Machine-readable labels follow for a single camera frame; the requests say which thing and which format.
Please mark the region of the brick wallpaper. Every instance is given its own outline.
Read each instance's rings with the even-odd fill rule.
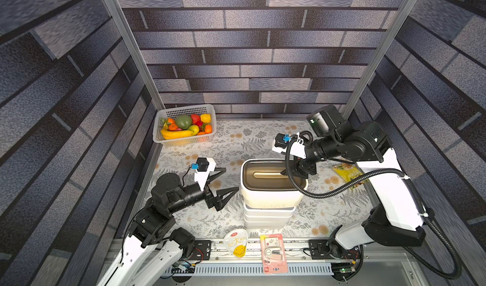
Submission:
[[[424,270],[432,285],[486,284],[484,2],[418,0],[353,112],[385,127],[463,261],[455,281]],[[430,232],[425,240],[450,271],[442,244]]]
[[[402,1],[119,0],[166,106],[230,119],[345,104]]]
[[[102,0],[0,0],[0,34],[0,284],[94,285],[155,106]]]

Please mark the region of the table surface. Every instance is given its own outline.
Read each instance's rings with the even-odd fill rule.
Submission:
[[[177,147],[164,146],[155,166],[145,201],[150,190],[164,173],[173,172],[181,178],[198,157],[212,157],[216,167],[227,172],[210,184],[217,189],[240,186],[241,165],[252,158],[284,158],[271,150],[277,133],[294,134],[311,130],[305,120],[224,120],[218,121],[217,133],[211,142]],[[317,163],[317,175],[309,176],[308,191],[327,192],[345,182],[331,169],[337,162]],[[186,185],[194,183],[193,170],[184,178]],[[282,229],[248,229],[250,237],[260,234],[282,233],[284,237],[325,237],[339,225],[348,224],[369,214],[372,208],[363,185],[348,189],[329,199],[316,200],[304,196],[289,223]],[[206,203],[197,203],[173,214],[176,224],[171,229],[183,227],[196,238],[222,238],[229,231],[244,228],[243,198],[238,192],[226,207],[217,212]]]

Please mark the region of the white plastic basket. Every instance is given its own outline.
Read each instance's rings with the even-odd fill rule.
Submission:
[[[162,127],[164,126],[164,122],[162,122],[160,119],[175,119],[178,115],[181,114],[204,114],[204,113],[209,113],[211,114],[211,127],[212,127],[212,132],[206,135],[200,135],[200,136],[193,136],[193,137],[180,137],[180,138],[171,138],[171,139],[164,139],[160,131],[162,130]],[[194,106],[185,106],[185,107],[176,107],[176,108],[170,108],[170,109],[163,109],[160,110],[157,115],[155,116],[155,121],[154,121],[154,132],[153,132],[153,137],[154,137],[154,142],[155,143],[162,143],[165,146],[171,147],[171,146],[181,146],[181,145],[186,145],[186,144],[194,144],[194,143],[203,143],[203,142],[209,142],[210,140],[213,139],[214,135],[216,134],[216,113],[214,111],[214,107],[211,104],[204,104],[204,105],[194,105]]]

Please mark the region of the product box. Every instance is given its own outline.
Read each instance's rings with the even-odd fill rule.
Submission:
[[[282,234],[260,235],[261,260],[265,274],[285,273],[289,271]]]

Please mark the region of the banana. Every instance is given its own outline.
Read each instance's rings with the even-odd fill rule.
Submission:
[[[190,137],[193,135],[191,130],[169,131],[166,129],[162,129],[160,133],[162,134],[164,139]]]

